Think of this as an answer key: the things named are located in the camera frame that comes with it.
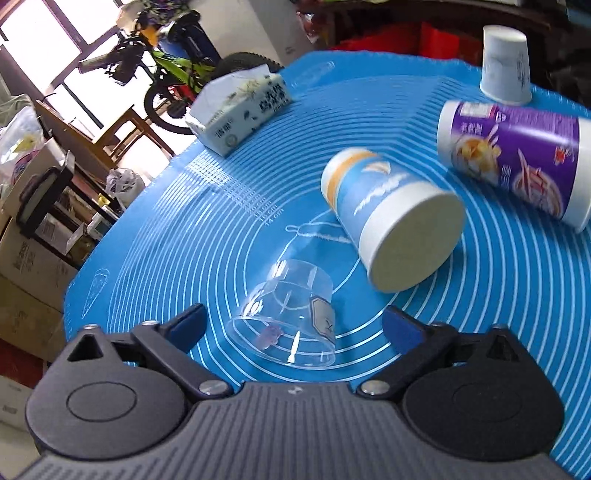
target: shelf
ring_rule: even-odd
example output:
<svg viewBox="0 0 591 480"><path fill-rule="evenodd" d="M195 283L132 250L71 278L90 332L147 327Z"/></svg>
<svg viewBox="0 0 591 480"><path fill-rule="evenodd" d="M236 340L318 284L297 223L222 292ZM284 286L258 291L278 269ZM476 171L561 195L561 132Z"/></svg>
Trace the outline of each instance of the shelf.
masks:
<svg viewBox="0 0 591 480"><path fill-rule="evenodd" d="M548 33L560 22L559 15L552 17L543 12L485 0L389 0L371 3L363 0L340 0L302 6L302 13L337 13L350 10L390 9L412 20L469 20L477 23L503 23L504 25L540 33Z"/></svg>

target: metal screw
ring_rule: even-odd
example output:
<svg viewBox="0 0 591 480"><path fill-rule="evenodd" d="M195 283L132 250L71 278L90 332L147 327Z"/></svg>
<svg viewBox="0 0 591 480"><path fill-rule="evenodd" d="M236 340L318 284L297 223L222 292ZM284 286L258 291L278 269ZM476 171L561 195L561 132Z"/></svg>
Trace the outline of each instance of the metal screw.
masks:
<svg viewBox="0 0 591 480"><path fill-rule="evenodd" d="M382 380L367 380L361 384L361 391L367 395L383 395L390 390L390 385Z"/></svg>
<svg viewBox="0 0 591 480"><path fill-rule="evenodd" d="M221 395L228 391L228 384L223 380L206 380L199 385L199 391L208 396Z"/></svg>

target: window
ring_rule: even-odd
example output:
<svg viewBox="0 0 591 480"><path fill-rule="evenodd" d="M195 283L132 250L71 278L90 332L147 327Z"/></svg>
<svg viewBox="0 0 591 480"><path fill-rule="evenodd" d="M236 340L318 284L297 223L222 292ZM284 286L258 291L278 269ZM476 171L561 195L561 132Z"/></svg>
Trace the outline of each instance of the window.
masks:
<svg viewBox="0 0 591 480"><path fill-rule="evenodd" d="M74 28L90 44L115 25L119 9L113 0L86 1L83 8L81 3L80 0L56 0Z"/></svg>
<svg viewBox="0 0 591 480"><path fill-rule="evenodd" d="M60 112L66 123L74 125L89 137L94 138L100 132L99 126L63 85L59 85L47 100L55 110Z"/></svg>
<svg viewBox="0 0 591 480"><path fill-rule="evenodd" d="M89 57L109 52L116 43L116 37L110 38ZM76 69L64 81L104 125L111 124L132 104L143 105L144 95L151 83L151 79L142 69L138 69L135 78L125 86L115 83L102 69L85 74Z"/></svg>
<svg viewBox="0 0 591 480"><path fill-rule="evenodd" d="M42 0L23 2L2 31L4 46L41 92L80 53Z"/></svg>

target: cardboard box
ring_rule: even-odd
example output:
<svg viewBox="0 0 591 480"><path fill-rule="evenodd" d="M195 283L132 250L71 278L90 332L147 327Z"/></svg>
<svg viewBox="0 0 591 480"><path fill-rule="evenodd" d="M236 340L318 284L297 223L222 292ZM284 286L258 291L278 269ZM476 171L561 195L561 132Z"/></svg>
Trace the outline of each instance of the cardboard box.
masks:
<svg viewBox="0 0 591 480"><path fill-rule="evenodd" d="M0 421L27 430L25 403L43 376L45 362L0 340Z"/></svg>
<svg viewBox="0 0 591 480"><path fill-rule="evenodd" d="M8 215L16 217L18 209L21 207L20 196L29 184L29 181L33 177L45 173L52 167L61 168L65 161L66 156L56 141L51 139L46 142L37 155L29 162L27 168L22 172L4 202L0 205L2 210Z"/></svg>
<svg viewBox="0 0 591 480"><path fill-rule="evenodd" d="M10 378L0 376L0 421L26 432L25 405L32 391Z"/></svg>
<svg viewBox="0 0 591 480"><path fill-rule="evenodd" d="M44 232L44 238L60 234ZM77 270L33 239L21 235L14 219L8 221L0 237L0 276L50 307L63 311L64 296Z"/></svg>
<svg viewBox="0 0 591 480"><path fill-rule="evenodd" d="M66 345L62 314L0 276L0 339L53 362Z"/></svg>
<svg viewBox="0 0 591 480"><path fill-rule="evenodd" d="M0 238L2 238L2 234L8 226L8 222L10 222L10 215L0 209Z"/></svg>

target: cup label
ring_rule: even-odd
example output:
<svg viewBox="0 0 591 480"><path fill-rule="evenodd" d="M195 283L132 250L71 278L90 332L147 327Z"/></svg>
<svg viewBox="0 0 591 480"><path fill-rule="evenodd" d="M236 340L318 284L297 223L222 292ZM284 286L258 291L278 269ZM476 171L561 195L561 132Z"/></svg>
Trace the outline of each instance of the cup label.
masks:
<svg viewBox="0 0 591 480"><path fill-rule="evenodd" d="M452 164L560 219L579 156L579 119L533 108L462 102L452 122Z"/></svg>
<svg viewBox="0 0 591 480"><path fill-rule="evenodd" d="M336 343L335 311L330 303L321 297L312 297L310 314L315 330L334 345Z"/></svg>
<svg viewBox="0 0 591 480"><path fill-rule="evenodd" d="M376 207L394 190L418 181L423 180L381 157L360 160L347 171L339 186L336 214L356 247Z"/></svg>

